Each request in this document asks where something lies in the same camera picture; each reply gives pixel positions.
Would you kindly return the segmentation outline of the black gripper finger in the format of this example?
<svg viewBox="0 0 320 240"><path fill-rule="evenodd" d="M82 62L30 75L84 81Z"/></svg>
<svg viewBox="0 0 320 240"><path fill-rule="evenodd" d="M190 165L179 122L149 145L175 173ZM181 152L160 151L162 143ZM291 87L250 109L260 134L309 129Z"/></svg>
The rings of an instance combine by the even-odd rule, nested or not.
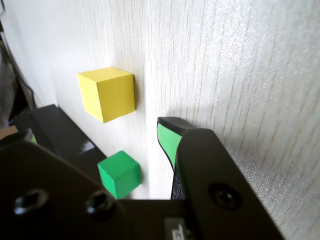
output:
<svg viewBox="0 0 320 240"><path fill-rule="evenodd" d="M114 198L28 136L17 132L0 142L1 239L131 239Z"/></svg>
<svg viewBox="0 0 320 240"><path fill-rule="evenodd" d="M196 239L283 238L213 130L161 116L157 140L173 170L171 198L186 201L187 222Z"/></svg>

